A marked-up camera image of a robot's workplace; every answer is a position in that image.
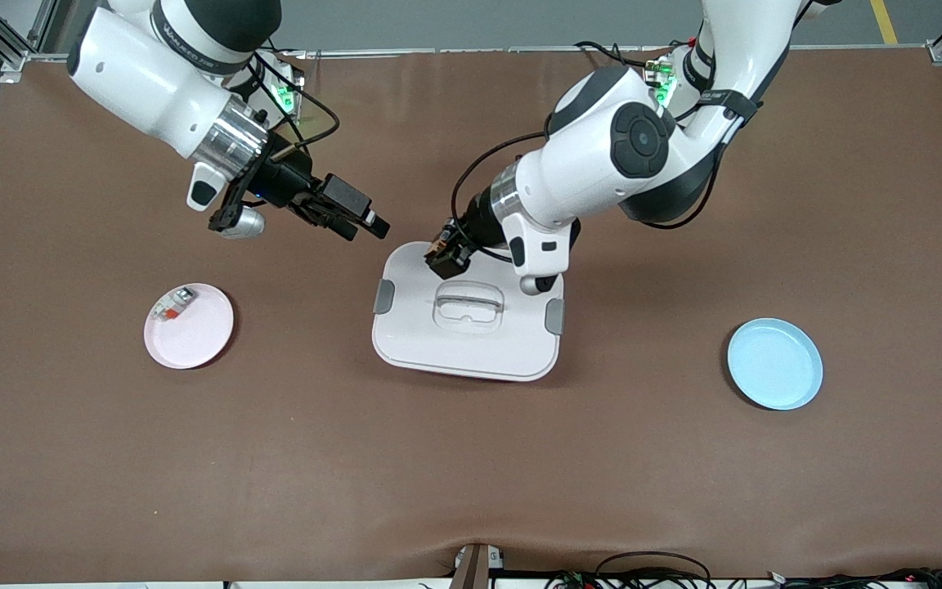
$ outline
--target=blue plate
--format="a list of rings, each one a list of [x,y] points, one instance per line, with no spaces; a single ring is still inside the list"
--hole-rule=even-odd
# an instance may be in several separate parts
[[[729,373],[762,407],[787,411],[810,402],[823,381],[819,350],[804,331],[778,318],[756,318],[729,341]]]

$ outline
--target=yellow floor line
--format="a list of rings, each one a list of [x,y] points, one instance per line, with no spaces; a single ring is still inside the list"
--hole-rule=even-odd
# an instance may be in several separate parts
[[[886,0],[871,0],[871,10],[874,11],[874,20],[878,21],[878,30],[881,30],[881,40],[886,45],[896,45],[896,31],[893,30],[893,21],[889,20],[889,11],[886,9]]]

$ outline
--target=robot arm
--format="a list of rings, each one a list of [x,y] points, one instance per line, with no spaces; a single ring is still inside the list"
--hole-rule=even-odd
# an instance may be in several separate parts
[[[116,11],[93,12],[69,74],[124,122],[195,161],[187,204],[205,211],[226,194],[209,224],[223,237],[264,230],[264,218],[242,200],[250,190],[344,239],[359,227],[383,238],[389,225],[369,197],[332,174],[314,178],[310,156],[264,127],[265,111],[221,87],[280,22],[277,0],[231,4],[229,12],[220,1],[114,0]]]
[[[704,0],[703,8],[715,66],[687,126],[632,68],[591,72],[558,101],[546,144],[442,230],[426,256],[433,271],[459,275],[475,250],[507,243],[521,288],[538,294],[568,268],[579,217],[613,205],[642,223],[688,212],[783,63],[801,0]]]
[[[795,24],[801,20],[814,19],[833,4],[841,0],[799,0],[799,10]],[[700,100],[700,93],[711,89],[714,78],[711,71],[714,66],[715,40],[711,34],[711,22],[706,13],[696,40],[692,44],[680,45],[668,53],[668,60],[677,71],[678,91],[672,94],[666,108],[671,115],[688,124],[694,115],[694,107]]]

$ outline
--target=brown table mat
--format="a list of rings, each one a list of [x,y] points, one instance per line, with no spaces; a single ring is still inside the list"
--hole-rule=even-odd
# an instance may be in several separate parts
[[[220,239],[184,205],[191,165],[63,66],[3,86],[0,582],[415,577],[471,541],[515,568],[625,549],[725,577],[942,566],[942,69],[922,49],[792,52],[695,223],[587,219],[543,380],[377,358],[390,251],[433,236],[467,163],[539,129],[591,67],[310,64],[343,116],[316,170],[375,199],[383,243],[280,211]],[[232,295],[238,339],[209,368],[161,368],[143,317],[195,281]],[[818,343],[804,409],[726,384],[724,341],[753,317]]]

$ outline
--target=gray clip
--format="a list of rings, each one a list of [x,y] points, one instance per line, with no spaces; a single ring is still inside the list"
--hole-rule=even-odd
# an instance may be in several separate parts
[[[551,299],[547,301],[543,327],[554,335],[561,335],[565,329],[565,301],[564,299]]]
[[[388,279],[381,279],[377,285],[377,299],[373,302],[373,313],[382,316],[389,310],[392,310],[392,303],[395,302],[395,283]]]

